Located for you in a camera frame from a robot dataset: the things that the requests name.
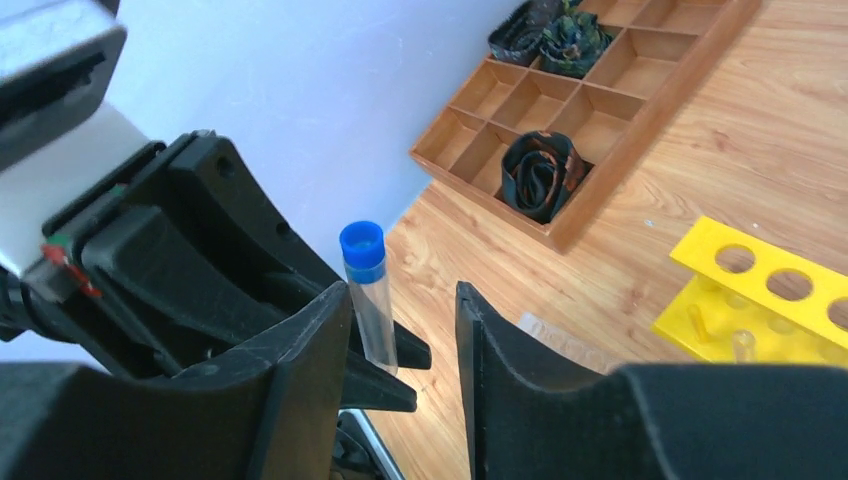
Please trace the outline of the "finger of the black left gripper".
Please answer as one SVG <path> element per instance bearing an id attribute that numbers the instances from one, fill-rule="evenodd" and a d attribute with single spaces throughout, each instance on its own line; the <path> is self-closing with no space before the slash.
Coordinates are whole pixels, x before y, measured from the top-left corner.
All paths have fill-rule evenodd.
<path id="1" fill-rule="evenodd" d="M 165 156 L 175 223 L 251 300 L 289 316 L 342 281 L 272 205 L 229 138 L 185 133 Z M 415 390 L 365 358 L 353 312 L 341 408 L 414 412 Z M 400 366 L 418 369 L 418 337 L 396 322 L 394 331 Z"/>
<path id="2" fill-rule="evenodd" d="M 174 211 L 131 205 L 82 249 L 110 316 L 161 371 L 183 371 L 296 314 L 263 307 L 220 276 Z"/>

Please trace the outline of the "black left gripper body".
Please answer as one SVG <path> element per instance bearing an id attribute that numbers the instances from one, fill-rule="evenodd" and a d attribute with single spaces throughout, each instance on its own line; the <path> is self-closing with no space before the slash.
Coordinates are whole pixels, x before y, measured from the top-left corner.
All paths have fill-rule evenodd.
<path id="1" fill-rule="evenodd" d="M 113 374 L 174 376 L 213 357 L 184 309 L 204 258 L 168 168 L 192 141 L 149 141 L 43 225 L 35 267 L 1 275 L 1 338 L 75 344 Z"/>

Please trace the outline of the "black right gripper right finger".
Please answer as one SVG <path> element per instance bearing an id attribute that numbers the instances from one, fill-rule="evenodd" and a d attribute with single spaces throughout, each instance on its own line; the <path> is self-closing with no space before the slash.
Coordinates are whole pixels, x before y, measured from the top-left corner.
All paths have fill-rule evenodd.
<path id="1" fill-rule="evenodd" d="M 548 348 L 470 283 L 455 332 L 474 479 L 843 479 L 847 373 L 769 364 L 623 364 Z"/>

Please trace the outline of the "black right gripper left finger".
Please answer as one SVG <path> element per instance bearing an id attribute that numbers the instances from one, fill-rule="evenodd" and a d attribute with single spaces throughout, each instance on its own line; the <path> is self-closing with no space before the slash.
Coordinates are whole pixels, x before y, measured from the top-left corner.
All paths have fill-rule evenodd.
<path id="1" fill-rule="evenodd" d="M 172 379 L 1 367 L 5 479 L 326 479 L 351 312 L 335 283 Z"/>

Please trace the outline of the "clear glass tube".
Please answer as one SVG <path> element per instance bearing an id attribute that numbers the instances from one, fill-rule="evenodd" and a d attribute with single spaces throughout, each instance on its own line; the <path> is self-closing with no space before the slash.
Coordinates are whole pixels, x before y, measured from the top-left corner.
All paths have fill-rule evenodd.
<path id="1" fill-rule="evenodd" d="M 756 338 L 745 329 L 736 330 L 731 335 L 731 347 L 734 361 L 739 364 L 757 361 Z"/>

